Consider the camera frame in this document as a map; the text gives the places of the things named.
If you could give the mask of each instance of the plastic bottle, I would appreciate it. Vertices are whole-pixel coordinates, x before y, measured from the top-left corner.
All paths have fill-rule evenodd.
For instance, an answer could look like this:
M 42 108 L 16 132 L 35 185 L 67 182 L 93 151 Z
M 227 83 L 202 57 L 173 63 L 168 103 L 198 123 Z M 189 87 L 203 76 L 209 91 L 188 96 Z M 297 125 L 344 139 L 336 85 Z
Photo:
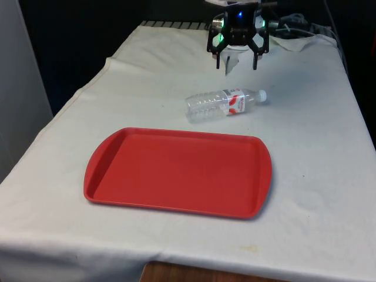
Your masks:
M 230 89 L 193 95 L 186 99 L 188 120 L 192 123 L 248 112 L 265 102 L 264 90 Z

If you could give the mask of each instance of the red and white label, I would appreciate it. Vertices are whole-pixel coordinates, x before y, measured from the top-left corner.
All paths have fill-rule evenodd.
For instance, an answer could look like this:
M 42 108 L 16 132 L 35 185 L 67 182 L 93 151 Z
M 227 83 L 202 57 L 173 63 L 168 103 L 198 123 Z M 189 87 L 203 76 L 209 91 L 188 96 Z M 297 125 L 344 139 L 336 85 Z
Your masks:
M 246 96 L 241 89 L 229 90 L 226 92 L 230 108 L 225 112 L 227 116 L 243 113 L 246 109 Z

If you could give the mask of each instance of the red tray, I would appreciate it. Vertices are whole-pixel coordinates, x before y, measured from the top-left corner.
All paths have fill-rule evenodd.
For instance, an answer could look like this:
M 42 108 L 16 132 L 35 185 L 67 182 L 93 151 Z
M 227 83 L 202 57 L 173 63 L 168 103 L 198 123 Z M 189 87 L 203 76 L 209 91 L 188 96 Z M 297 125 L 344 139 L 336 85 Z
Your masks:
M 250 218 L 269 190 L 271 161 L 249 136 L 125 128 L 92 155 L 84 194 L 94 203 Z

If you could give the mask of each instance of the table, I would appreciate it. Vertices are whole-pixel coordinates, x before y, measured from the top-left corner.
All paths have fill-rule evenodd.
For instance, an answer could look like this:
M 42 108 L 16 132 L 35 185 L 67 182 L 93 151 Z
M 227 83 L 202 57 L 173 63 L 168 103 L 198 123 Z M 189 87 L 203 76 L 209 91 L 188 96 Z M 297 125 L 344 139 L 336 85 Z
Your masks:
M 137 281 L 155 260 L 290 281 L 376 281 L 376 154 L 333 43 L 316 37 L 301 52 L 272 43 L 257 71 L 245 53 L 225 76 L 206 36 L 138 27 L 40 132 L 0 185 L 2 281 Z M 186 120 L 185 97 L 228 88 L 264 89 L 269 103 Z M 88 160 L 123 127 L 261 138 L 273 162 L 264 209 L 233 220 L 89 203 Z

